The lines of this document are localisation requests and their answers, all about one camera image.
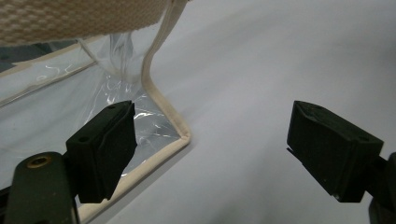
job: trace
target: white table surface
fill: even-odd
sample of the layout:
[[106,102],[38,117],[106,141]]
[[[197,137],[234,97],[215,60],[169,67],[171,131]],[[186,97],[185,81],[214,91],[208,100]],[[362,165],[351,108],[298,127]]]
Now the white table surface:
[[194,0],[152,75],[192,142],[93,223],[369,223],[286,140],[302,100],[396,151],[396,1]]

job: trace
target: beige fabric trim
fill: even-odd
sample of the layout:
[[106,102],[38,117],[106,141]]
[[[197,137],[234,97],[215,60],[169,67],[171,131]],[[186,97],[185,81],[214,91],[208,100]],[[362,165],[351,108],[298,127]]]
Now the beige fabric trim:
[[137,30],[157,23],[166,0],[0,0],[0,46]]
[[163,164],[186,146],[191,140],[190,128],[184,119],[176,112],[176,110],[161,95],[149,76],[149,69],[155,52],[160,48],[166,37],[170,34],[181,15],[187,0],[173,0],[172,5],[167,9],[163,24],[157,34],[148,54],[143,61],[142,68],[142,85],[148,95],[157,104],[165,116],[171,121],[180,134],[180,139],[164,147],[159,152],[151,156],[146,162],[140,164],[132,170],[127,176],[120,180],[111,200],[103,201],[99,204],[84,204],[79,209],[79,217],[82,223],[87,223],[97,217],[103,210],[117,202],[122,196],[134,188],[146,176],[150,175],[155,169]]

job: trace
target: white background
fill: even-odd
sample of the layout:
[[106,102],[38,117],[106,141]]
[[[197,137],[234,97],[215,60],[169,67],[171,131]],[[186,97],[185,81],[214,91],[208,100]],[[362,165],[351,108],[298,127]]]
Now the white background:
[[152,75],[192,142],[94,223],[369,223],[286,140],[302,100],[396,151],[396,1],[195,0]]

